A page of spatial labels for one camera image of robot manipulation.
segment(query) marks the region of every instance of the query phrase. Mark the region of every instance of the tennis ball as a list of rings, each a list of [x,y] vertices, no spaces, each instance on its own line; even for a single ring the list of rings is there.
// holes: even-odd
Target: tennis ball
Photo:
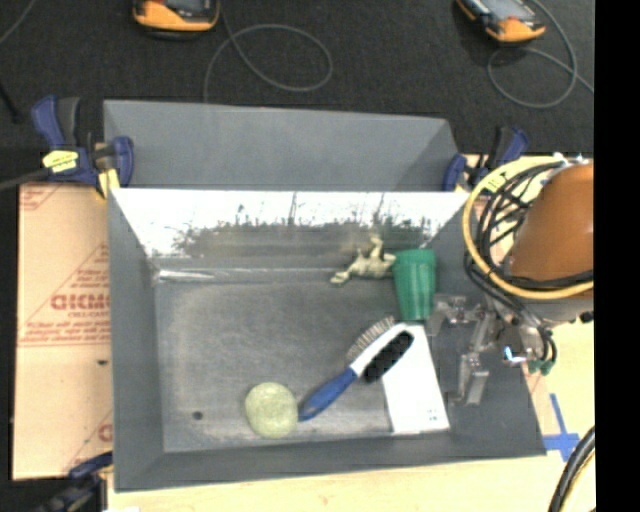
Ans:
[[[251,389],[244,407],[253,431],[267,439],[286,436],[298,424],[298,404],[293,393],[276,382],[263,382]]]

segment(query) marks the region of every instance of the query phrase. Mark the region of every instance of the black wire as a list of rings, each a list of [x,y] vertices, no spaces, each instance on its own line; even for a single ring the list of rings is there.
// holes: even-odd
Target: black wire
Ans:
[[[48,175],[48,169],[38,169],[37,171],[28,172],[26,174],[18,176],[17,178],[4,180],[0,182],[0,192],[13,187],[17,187],[18,185],[22,185],[24,183],[28,183],[30,181],[39,181],[43,178],[46,178]]]
[[[27,6],[24,8],[24,10],[22,11],[22,13],[20,14],[20,16],[18,16],[18,19],[13,23],[13,25],[11,25],[5,32],[4,34],[2,34],[0,36],[0,45],[4,44],[4,42],[9,39],[9,36],[11,34],[13,34],[13,32],[15,30],[17,30],[17,28],[22,25],[22,23],[24,22],[25,18],[27,17],[27,15],[29,14],[29,12],[31,11],[31,9],[33,9],[33,6],[35,5],[37,0],[31,0]]]
[[[510,296],[506,293],[499,293],[498,289],[488,282],[487,275],[484,272],[481,272],[475,266],[469,252],[465,252],[463,268],[469,279],[474,284],[476,284],[484,293],[489,295],[497,302],[501,303],[507,309],[512,311],[516,316],[521,317],[528,315],[535,320],[535,322],[538,324],[537,329],[540,333],[540,338],[542,339],[542,355],[540,356],[539,360],[547,360],[549,352],[551,352],[551,360],[555,362],[558,356],[557,347],[553,342],[550,334],[546,330],[541,329],[542,321],[538,318],[538,316],[515,297]]]
[[[276,87],[278,89],[282,89],[282,90],[288,91],[288,92],[312,92],[312,91],[315,91],[315,90],[319,89],[320,87],[324,86],[331,79],[331,77],[333,75],[333,59],[331,57],[331,52],[329,52],[327,47],[324,44],[322,44],[322,42],[319,39],[315,38],[314,36],[312,36],[308,32],[305,32],[304,30],[301,30],[301,29],[298,29],[298,28],[295,28],[295,27],[290,27],[288,25],[281,25],[281,24],[276,24],[276,23],[253,25],[251,27],[247,27],[247,28],[244,28],[242,30],[239,30],[238,32],[234,32],[231,29],[230,25],[229,25],[229,22],[228,22],[228,20],[226,18],[226,15],[225,15],[224,8],[222,6],[220,8],[220,12],[221,12],[221,17],[222,17],[222,22],[223,22],[223,24],[225,26],[227,34],[229,35],[229,38],[226,41],[224,41],[218,47],[216,52],[213,54],[213,57],[209,61],[209,65],[207,66],[207,72],[205,73],[204,85],[203,85],[203,91],[204,91],[203,92],[203,100],[204,100],[205,103],[209,102],[208,84],[209,84],[209,80],[210,80],[210,76],[211,76],[211,71],[213,69],[213,65],[218,60],[218,57],[220,56],[222,51],[227,46],[229,46],[229,44],[233,44],[233,47],[238,52],[238,55],[240,56],[242,61],[245,63],[245,65],[256,76],[258,76],[260,79],[264,80],[268,84],[270,84],[270,85],[272,85],[272,86],[274,86],[274,87]],[[261,30],[279,30],[279,31],[289,32],[289,33],[293,33],[293,34],[297,34],[299,36],[302,36],[305,39],[308,39],[309,41],[311,41],[318,48],[320,48],[320,50],[322,51],[322,53],[325,56],[325,59],[327,61],[327,72],[326,72],[325,76],[320,81],[318,81],[317,83],[314,83],[314,84],[311,84],[311,85],[293,86],[293,85],[288,85],[288,84],[279,82],[277,80],[274,80],[273,78],[270,78],[269,76],[264,74],[262,71],[260,71],[251,62],[251,60],[246,56],[246,54],[242,50],[241,46],[238,44],[238,38],[240,38],[241,36],[244,36],[244,35],[247,35],[247,34],[252,34],[252,33],[255,33],[255,32],[258,32],[258,31],[261,31]]]
[[[522,50],[524,52],[527,52],[527,53],[530,53],[530,54],[533,54],[533,55],[538,55],[539,57],[542,57],[542,58],[552,62],[556,66],[558,66],[558,67],[564,69],[565,71],[567,71],[570,74],[569,85],[565,89],[564,93],[562,93],[557,99],[555,99],[553,101],[550,101],[550,102],[547,102],[547,103],[531,103],[531,102],[528,102],[528,101],[520,100],[520,99],[516,98],[515,96],[512,96],[511,94],[509,94],[507,91],[505,91],[498,84],[498,81],[495,79],[495,77],[493,75],[493,61],[494,61],[494,59],[496,58],[496,56],[501,51],[509,50],[509,48],[504,48],[503,47],[503,48],[497,49],[493,54],[491,54],[491,56],[489,57],[489,62],[487,63],[487,74],[489,75],[489,80],[491,80],[491,83],[493,84],[493,86],[498,90],[498,92],[500,94],[502,94],[505,98],[507,98],[508,100],[512,101],[513,103],[515,103],[517,105],[520,105],[520,106],[523,106],[523,107],[532,108],[532,109],[547,109],[547,108],[551,108],[551,107],[555,107],[555,106],[559,105],[560,103],[562,103],[571,94],[571,92],[573,91],[573,89],[574,89],[574,87],[575,87],[577,82],[580,82],[582,85],[584,85],[591,94],[595,94],[595,90],[591,86],[591,84],[589,84],[584,78],[582,78],[578,74],[578,63],[577,63],[577,60],[576,60],[575,51],[573,50],[573,46],[571,45],[571,42],[569,41],[569,38],[565,34],[564,30],[562,29],[562,27],[560,26],[558,21],[553,17],[553,15],[549,12],[549,10],[546,9],[540,2],[538,2],[537,0],[530,0],[530,1],[534,5],[536,5],[536,7],[538,7],[542,12],[544,12],[547,15],[547,17],[551,20],[551,23],[554,25],[554,27],[556,28],[556,30],[560,34],[560,38],[562,39],[562,42],[564,43],[565,48],[567,49],[567,53],[569,54],[569,65],[565,64],[564,62],[562,62],[559,59],[556,59],[552,55],[549,55],[548,53],[542,52],[542,51],[537,50],[535,48],[529,48],[529,47],[520,48],[519,47],[518,50]]]
[[[548,512],[558,512],[565,499],[567,498],[567,490],[571,487],[571,484],[579,474],[584,463],[596,449],[596,427],[595,425],[589,429],[582,439],[578,442],[573,452],[569,456],[562,476],[558,482],[558,485],[553,493],[551,503],[549,504]]]
[[[13,99],[9,95],[9,92],[4,88],[2,81],[0,81],[0,99],[6,105],[7,109],[11,113],[11,122],[13,124],[20,124],[22,121],[22,113],[20,109],[13,102]]]
[[[563,165],[562,162],[549,165],[542,164],[536,165],[527,169],[526,171],[520,173],[515,176],[511,180],[506,181],[502,184],[498,189],[487,199],[487,204],[482,211],[480,216],[480,220],[478,222],[478,230],[476,232],[475,243],[478,249],[478,253],[482,257],[482,259],[488,264],[492,273],[495,273],[498,277],[500,277],[503,281],[507,281],[515,286],[520,288],[524,288],[531,291],[544,291],[548,289],[562,289],[568,286],[587,282],[593,280],[593,271],[587,271],[580,274],[576,274],[573,276],[567,276],[560,279],[553,279],[547,281],[538,281],[528,278],[518,278],[513,276],[507,276],[502,268],[500,268],[493,260],[491,255],[491,248],[495,245],[495,241],[491,240],[492,231],[505,220],[507,220],[510,216],[516,216],[518,213],[522,215],[522,218],[516,221],[516,225],[512,228],[513,233],[517,232],[517,229],[521,226],[524,221],[524,215],[528,209],[528,207],[533,203],[533,199],[528,202],[523,202],[522,196],[526,192],[526,190],[530,187],[531,183],[535,180],[537,176],[540,174],[547,172],[552,169],[556,169]],[[514,194],[514,192],[521,187],[524,186],[524,189],[518,193]],[[507,208],[512,207],[514,205],[514,198],[516,199],[516,203],[518,204],[519,209],[514,210],[514,212],[509,212],[506,215],[503,215],[500,219],[498,216],[504,212]],[[500,236],[500,240],[505,236],[510,234],[509,231],[502,234]]]

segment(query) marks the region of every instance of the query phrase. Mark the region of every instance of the yellow clamp label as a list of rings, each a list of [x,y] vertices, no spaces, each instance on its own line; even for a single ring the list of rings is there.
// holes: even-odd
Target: yellow clamp label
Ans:
[[[98,182],[100,184],[100,192],[104,197],[107,197],[109,195],[109,190],[120,188],[118,172],[115,169],[108,169],[104,172],[101,172],[98,175]]]
[[[42,159],[42,164],[53,173],[59,173],[73,169],[77,159],[78,153],[75,151],[56,149]]]

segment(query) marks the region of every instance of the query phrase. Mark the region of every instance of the blue tape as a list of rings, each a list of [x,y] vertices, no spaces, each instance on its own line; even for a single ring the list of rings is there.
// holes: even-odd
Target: blue tape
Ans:
[[[555,393],[550,393],[549,398],[551,399],[551,405],[553,406],[558,424],[560,425],[560,433],[543,436],[542,441],[544,442],[544,446],[547,451],[559,450],[560,455],[562,456],[562,461],[567,462],[571,456],[571,452],[573,452],[577,444],[580,442],[580,436],[577,433],[567,432],[564,419],[562,418],[562,413],[560,412],[558,398]]]

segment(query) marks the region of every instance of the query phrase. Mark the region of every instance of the clamp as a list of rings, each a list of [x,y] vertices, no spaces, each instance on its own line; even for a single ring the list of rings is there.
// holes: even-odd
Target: clamp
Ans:
[[[115,137],[101,149],[80,147],[75,137],[77,97],[58,100],[49,95],[31,109],[36,131],[49,145],[43,158],[45,179],[80,182],[95,187],[106,196],[109,188],[126,186],[134,168],[133,142]]]
[[[493,147],[486,159],[482,157],[475,167],[467,165],[467,158],[456,153],[444,173],[442,190],[453,192],[458,186],[473,189],[489,171],[517,160],[529,147],[529,139],[519,128],[501,126],[497,128]]]
[[[461,406],[479,405],[490,376],[480,360],[480,354],[493,346],[498,315],[494,310],[480,305],[467,309],[467,297],[464,295],[436,294],[433,301],[434,312],[427,322],[429,335],[436,336],[445,320],[450,326],[476,322],[467,351],[460,356],[458,389],[451,399]]]
[[[69,471],[71,480],[68,487],[53,496],[46,503],[31,509],[29,512],[77,512],[97,493],[103,493],[105,482],[98,472],[113,464],[113,452],[106,452],[93,457]]]

